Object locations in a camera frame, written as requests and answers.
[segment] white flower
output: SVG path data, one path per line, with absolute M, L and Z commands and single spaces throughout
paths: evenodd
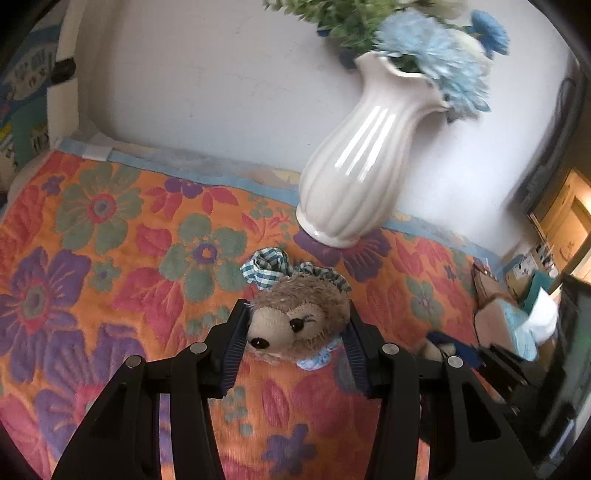
M 466 9 L 466 0 L 398 0 L 398 3 L 447 20 L 458 18 Z
M 474 59 L 482 65 L 484 74 L 488 75 L 491 72 L 492 60 L 486 56 L 486 50 L 482 44 L 477 39 L 461 30 L 452 29 L 452 33 L 457 44 L 472 54 Z

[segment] metal screw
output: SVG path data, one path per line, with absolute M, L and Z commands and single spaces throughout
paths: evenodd
M 450 367 L 460 368 L 464 364 L 464 360 L 458 356 L 451 356 L 447 359 L 447 363 L 450 365 Z
M 382 352 L 387 355 L 396 355 L 400 351 L 395 343 L 385 343 L 382 345 Z
M 142 362 L 142 358 L 139 355 L 132 355 L 126 361 L 125 365 L 129 368 L 137 367 Z
M 207 345 L 204 342 L 195 342 L 189 347 L 189 350 L 193 353 L 203 353 L 207 350 Z

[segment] stuffed hedgehog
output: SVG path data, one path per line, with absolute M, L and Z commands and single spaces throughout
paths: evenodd
M 249 348 L 269 362 L 285 359 L 306 370 L 326 365 L 349 322 L 346 280 L 310 262 L 293 267 L 277 248 L 255 252 L 242 272 L 262 290 L 251 301 Z

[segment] white wall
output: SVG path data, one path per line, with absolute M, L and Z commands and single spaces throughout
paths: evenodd
M 510 198 L 550 125 L 568 48 L 527 0 L 469 2 L 512 40 L 491 74 L 493 111 L 421 124 L 398 209 L 504 255 L 532 232 Z M 81 108 L 119 140 L 301 170 L 361 93 L 312 25 L 260 0 L 91 0 L 86 17 Z

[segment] floral bedspread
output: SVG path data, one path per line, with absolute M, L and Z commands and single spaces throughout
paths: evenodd
M 388 340 L 411 348 L 441 329 L 476 342 L 472 259 L 460 251 L 385 229 L 328 248 L 289 205 L 54 152 L 0 226 L 0 420 L 42 478 L 127 356 L 175 355 L 252 298 L 239 266 L 268 246 L 335 267 Z M 378 409 L 355 390 L 342 347 L 316 372 L 245 355 L 211 406 L 230 480 L 359 480 Z M 160 440 L 172 478 L 166 398 Z M 420 445 L 417 478 L 427 465 Z

